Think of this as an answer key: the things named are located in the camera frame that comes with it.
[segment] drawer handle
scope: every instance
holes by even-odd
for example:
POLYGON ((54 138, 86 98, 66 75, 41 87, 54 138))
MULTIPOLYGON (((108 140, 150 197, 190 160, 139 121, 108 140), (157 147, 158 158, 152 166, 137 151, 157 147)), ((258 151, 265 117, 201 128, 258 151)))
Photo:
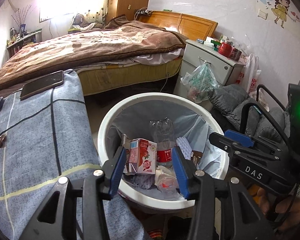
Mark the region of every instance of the drawer handle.
MULTIPOLYGON (((203 59, 202 57, 198 57, 199 59, 201 59, 201 60, 203 60, 203 61, 206 61, 205 59, 203 59)), ((211 65, 211 62, 208 62, 208 61, 206 61, 208 64, 210 64, 211 65)))

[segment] light switch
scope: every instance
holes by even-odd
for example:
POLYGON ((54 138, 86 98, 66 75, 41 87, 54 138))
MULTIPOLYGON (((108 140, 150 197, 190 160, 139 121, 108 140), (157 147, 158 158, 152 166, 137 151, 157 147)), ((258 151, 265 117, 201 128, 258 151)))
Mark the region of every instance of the light switch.
POLYGON ((258 17, 261 17, 262 19, 267 19, 267 17, 268 17, 268 14, 267 13, 265 13, 265 12, 263 12, 263 11, 261 11, 260 9, 258 10, 258 17))

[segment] window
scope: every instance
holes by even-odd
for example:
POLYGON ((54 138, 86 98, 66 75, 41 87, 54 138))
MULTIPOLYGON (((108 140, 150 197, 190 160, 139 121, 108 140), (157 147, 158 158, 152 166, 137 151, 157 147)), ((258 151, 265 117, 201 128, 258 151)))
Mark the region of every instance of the window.
POLYGON ((39 22, 44 22, 54 17, 75 13, 82 0, 39 0, 38 2, 39 22))

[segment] screw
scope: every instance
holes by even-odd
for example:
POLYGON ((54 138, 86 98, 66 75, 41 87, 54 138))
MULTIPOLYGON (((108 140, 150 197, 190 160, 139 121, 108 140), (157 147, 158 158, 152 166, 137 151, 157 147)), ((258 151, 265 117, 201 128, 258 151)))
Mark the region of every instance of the screw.
POLYGON ((238 184, 238 183, 239 183, 239 179, 236 178, 236 177, 232 177, 232 178, 230 179, 230 181, 231 181, 231 183, 233 183, 233 184, 238 184))
POLYGON ((61 177, 61 178, 58 179, 58 182, 60 184, 65 184, 65 183, 68 182, 68 178, 67 177, 61 177))
POLYGON ((201 177, 201 176, 204 176, 205 175, 205 173, 204 173, 204 171, 203 170, 197 170, 197 171, 195 171, 195 173, 194 173, 195 175, 197 175, 197 176, 199 176, 199 177, 201 177))
POLYGON ((103 174, 103 171, 102 171, 102 170, 95 170, 95 171, 93 172, 93 175, 96 176, 96 177, 101 176, 102 174, 103 174))

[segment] yellow mattress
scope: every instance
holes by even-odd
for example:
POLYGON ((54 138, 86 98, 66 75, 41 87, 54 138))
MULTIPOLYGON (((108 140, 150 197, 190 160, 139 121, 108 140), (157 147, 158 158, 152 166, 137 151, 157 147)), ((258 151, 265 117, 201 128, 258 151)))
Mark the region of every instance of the yellow mattress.
POLYGON ((166 64, 149 66, 137 64, 124 67, 109 65, 98 69, 79 71, 78 76, 82 85, 83 95, 93 95, 114 88, 134 85, 143 82, 157 81, 172 77, 180 70, 182 57, 166 64))

